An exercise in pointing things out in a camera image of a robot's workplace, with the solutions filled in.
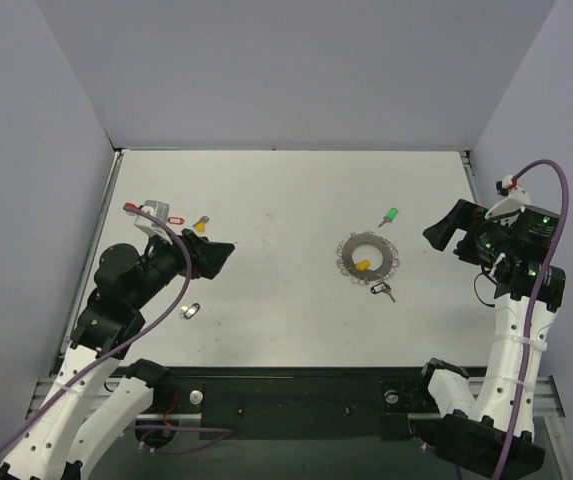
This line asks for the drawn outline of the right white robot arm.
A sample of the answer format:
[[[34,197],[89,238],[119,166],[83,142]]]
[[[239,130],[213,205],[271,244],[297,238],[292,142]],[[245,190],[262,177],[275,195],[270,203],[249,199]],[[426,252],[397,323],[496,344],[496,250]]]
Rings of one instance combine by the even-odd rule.
[[[558,223],[557,214],[531,205],[492,215],[459,200],[423,232],[442,251],[456,231],[464,231],[454,253],[493,279],[496,323],[479,393],[472,393],[464,368],[433,358],[412,394],[419,406],[437,407],[440,418],[412,426],[438,458],[488,479],[522,479],[544,464],[533,410],[541,358],[566,283],[565,271],[545,262]]]

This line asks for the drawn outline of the yellow tag key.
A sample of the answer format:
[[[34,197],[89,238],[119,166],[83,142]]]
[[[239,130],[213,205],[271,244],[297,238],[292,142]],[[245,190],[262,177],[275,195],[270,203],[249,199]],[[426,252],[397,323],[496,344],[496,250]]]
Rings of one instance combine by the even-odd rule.
[[[370,269],[371,261],[368,259],[363,259],[355,264],[355,270],[357,272],[364,272]]]

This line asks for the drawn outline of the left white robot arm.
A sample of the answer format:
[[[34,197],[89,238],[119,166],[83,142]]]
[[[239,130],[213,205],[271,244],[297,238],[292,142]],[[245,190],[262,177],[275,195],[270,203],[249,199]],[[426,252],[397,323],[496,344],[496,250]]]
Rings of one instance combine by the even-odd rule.
[[[129,347],[157,327],[141,310],[176,277],[214,279],[234,251],[184,230],[149,229],[145,251],[115,244],[100,256],[95,288],[70,336],[59,372],[39,410],[0,448],[0,479],[85,479],[145,409],[171,405],[170,371],[131,364],[98,410],[91,408]]]

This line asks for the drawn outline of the silver spiked keyring disc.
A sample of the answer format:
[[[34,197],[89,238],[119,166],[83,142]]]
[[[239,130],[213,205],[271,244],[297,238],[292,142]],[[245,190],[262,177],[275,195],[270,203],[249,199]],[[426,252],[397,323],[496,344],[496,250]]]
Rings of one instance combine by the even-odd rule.
[[[368,267],[359,267],[373,253],[375,261]],[[388,239],[373,231],[353,232],[336,248],[336,265],[341,275],[352,283],[370,285],[388,281],[400,266],[399,252]]]

